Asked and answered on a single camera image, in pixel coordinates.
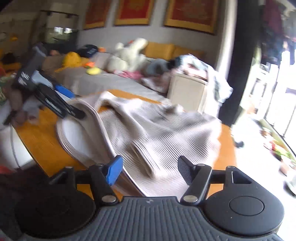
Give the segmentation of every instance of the framed picture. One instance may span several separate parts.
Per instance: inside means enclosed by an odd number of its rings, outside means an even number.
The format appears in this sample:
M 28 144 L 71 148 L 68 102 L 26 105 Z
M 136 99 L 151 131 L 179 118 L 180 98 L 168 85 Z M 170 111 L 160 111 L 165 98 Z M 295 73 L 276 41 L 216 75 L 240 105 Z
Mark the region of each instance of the framed picture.
M 111 0 L 90 0 L 84 29 L 104 27 Z
M 114 25 L 148 25 L 154 0 L 120 0 Z
M 165 26 L 215 33 L 219 0 L 169 0 Z

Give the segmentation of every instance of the gray pillow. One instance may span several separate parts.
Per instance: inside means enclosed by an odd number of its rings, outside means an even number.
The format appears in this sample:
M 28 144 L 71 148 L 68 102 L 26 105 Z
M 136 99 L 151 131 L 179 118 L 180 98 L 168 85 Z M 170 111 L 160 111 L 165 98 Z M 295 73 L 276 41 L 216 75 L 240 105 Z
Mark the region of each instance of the gray pillow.
M 110 57 L 111 57 L 110 53 L 98 52 L 93 57 L 91 57 L 89 61 L 95 62 L 96 67 L 98 67 L 100 69 L 105 69 Z

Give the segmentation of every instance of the gray wall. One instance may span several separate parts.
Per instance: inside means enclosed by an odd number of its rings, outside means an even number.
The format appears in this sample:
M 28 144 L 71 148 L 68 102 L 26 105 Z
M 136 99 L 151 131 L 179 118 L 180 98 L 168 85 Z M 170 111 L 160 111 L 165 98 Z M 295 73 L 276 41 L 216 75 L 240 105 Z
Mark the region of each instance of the gray wall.
M 221 0 L 220 13 L 217 21 L 217 35 L 213 36 L 197 31 L 164 27 L 167 0 L 155 0 L 149 26 L 113 26 L 119 0 L 112 0 L 104 28 L 81 31 L 78 45 L 94 44 L 98 47 L 114 49 L 118 42 L 127 43 L 137 37 L 159 43 L 174 43 L 176 45 L 206 52 L 205 61 L 215 67 L 218 58 L 223 31 L 225 0 Z M 88 1 L 80 1 L 80 28 L 83 29 Z

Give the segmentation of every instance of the maroon garment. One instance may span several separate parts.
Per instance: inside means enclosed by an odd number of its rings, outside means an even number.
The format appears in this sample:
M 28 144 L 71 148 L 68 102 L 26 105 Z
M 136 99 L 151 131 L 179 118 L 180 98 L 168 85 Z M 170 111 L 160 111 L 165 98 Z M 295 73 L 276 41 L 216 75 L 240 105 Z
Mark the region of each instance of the maroon garment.
M 263 10 L 263 20 L 276 34 L 283 34 L 281 13 L 276 1 L 266 0 L 266 4 Z

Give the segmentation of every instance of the sofa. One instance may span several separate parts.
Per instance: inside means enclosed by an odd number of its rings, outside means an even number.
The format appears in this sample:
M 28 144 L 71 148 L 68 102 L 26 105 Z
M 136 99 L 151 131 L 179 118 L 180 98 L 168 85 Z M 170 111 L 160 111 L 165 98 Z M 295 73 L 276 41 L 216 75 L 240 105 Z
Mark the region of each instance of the sofa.
M 149 42 L 142 53 L 146 56 L 146 60 L 138 67 L 138 71 L 142 71 L 152 60 L 157 58 L 170 60 L 188 53 L 199 59 L 203 59 L 205 56 L 203 51 L 191 50 L 174 44 L 155 42 Z M 95 62 L 97 67 L 104 70 L 111 55 L 111 53 L 97 53 L 90 61 Z M 186 111 L 200 111 L 212 116 L 217 116 L 219 112 L 220 103 L 214 99 L 215 86 L 203 79 L 190 77 L 185 74 L 175 74 L 172 77 L 168 93 L 161 94 L 139 84 L 133 79 L 107 73 L 106 71 L 98 75 L 88 75 L 85 68 L 77 67 L 66 68 L 59 73 L 54 72 L 54 69 L 57 69 L 58 66 L 53 66 L 52 64 L 60 65 L 61 62 L 61 56 L 49 56 L 44 62 L 42 69 L 46 74 L 54 76 L 60 84 L 80 96 L 108 89 L 119 89 L 159 102 L 168 102 L 169 100 L 173 104 L 182 105 Z

